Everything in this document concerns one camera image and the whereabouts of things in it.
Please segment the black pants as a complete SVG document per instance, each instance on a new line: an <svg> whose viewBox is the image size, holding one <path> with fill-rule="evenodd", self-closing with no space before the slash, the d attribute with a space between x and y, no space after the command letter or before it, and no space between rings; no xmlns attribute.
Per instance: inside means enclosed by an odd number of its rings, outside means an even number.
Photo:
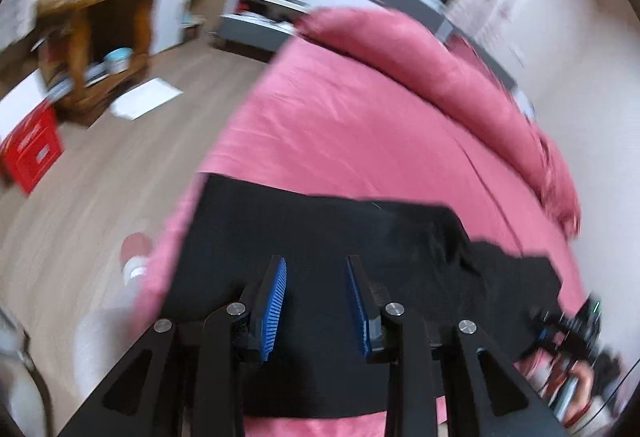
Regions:
<svg viewBox="0 0 640 437"><path fill-rule="evenodd" d="M440 205L310 196L213 175L186 227L162 306L168 318L204 319L260 279L273 256L288 267L272 353L243 372L249 417L332 420L385 408L388 368L363 356L349 257L424 320L474 321L514 361L533 349L533 311L559 306L548 258L473 241Z"/></svg>

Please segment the pink slipper foot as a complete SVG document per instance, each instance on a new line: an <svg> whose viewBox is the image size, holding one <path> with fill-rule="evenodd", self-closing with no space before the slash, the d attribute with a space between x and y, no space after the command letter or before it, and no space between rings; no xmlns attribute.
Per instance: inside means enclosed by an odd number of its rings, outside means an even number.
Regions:
<svg viewBox="0 0 640 437"><path fill-rule="evenodd" d="M145 275L146 263L153 250L153 241L142 232L134 232L122 241L119 261L124 283Z"/></svg>

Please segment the light trouser leg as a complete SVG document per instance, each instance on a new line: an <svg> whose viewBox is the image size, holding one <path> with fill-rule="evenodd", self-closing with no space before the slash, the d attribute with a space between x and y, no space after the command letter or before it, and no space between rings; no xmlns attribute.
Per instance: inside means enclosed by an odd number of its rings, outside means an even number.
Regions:
<svg viewBox="0 0 640 437"><path fill-rule="evenodd" d="M105 306L88 313L76 327L73 348L75 384L85 400L137 339L131 332L134 302L144 275L130 279Z"/></svg>

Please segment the pink bed sheet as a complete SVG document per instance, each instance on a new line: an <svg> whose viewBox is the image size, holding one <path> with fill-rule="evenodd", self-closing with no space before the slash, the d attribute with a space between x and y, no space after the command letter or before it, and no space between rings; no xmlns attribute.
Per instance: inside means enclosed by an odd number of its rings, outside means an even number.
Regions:
<svg viewBox="0 0 640 437"><path fill-rule="evenodd" d="M508 163L430 102L347 54L300 38L260 76L166 220L134 312L162 307L207 174L303 194L444 204L471 237L549 256L561 304L584 299L568 239Z"/></svg>

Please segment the pink folded duvet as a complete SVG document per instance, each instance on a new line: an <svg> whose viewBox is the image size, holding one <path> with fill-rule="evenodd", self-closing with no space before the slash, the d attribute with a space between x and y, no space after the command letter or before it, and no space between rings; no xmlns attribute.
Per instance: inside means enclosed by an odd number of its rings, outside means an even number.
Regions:
<svg viewBox="0 0 640 437"><path fill-rule="evenodd" d="M367 64L430 102L508 163L568 239L579 235L578 194L556 144L480 70L396 10L321 8L297 33Z"/></svg>

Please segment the white paper sheet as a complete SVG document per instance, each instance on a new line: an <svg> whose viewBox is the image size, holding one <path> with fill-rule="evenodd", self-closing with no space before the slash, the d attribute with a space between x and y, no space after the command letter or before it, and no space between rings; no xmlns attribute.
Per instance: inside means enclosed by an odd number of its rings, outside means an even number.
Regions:
<svg viewBox="0 0 640 437"><path fill-rule="evenodd" d="M136 120L181 95L180 89L153 78L118 97L110 105L110 112L122 119Z"/></svg>

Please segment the red cardboard box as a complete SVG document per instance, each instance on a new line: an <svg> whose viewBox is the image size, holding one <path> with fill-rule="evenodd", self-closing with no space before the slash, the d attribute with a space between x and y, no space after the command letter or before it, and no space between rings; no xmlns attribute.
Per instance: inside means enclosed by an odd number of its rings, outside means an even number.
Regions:
<svg viewBox="0 0 640 437"><path fill-rule="evenodd" d="M1 175L29 195L63 153L58 121L39 70L1 99L0 126Z"/></svg>

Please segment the round blue tin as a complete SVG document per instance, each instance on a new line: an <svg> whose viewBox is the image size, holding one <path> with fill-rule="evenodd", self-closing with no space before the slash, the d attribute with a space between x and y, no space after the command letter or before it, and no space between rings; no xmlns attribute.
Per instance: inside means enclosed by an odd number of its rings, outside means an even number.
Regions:
<svg viewBox="0 0 640 437"><path fill-rule="evenodd" d="M129 70L134 52L131 48L117 48L104 56L104 66L107 73L116 75Z"/></svg>

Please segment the wooden table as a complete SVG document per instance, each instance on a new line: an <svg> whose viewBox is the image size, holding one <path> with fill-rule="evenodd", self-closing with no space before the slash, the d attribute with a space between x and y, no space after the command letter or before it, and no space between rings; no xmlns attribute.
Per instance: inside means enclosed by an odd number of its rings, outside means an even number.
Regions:
<svg viewBox="0 0 640 437"><path fill-rule="evenodd" d="M55 100L62 119L90 126L125 90L149 73L154 0L39 1L38 67L48 88L67 82ZM129 70L110 75L104 56L131 48Z"/></svg>

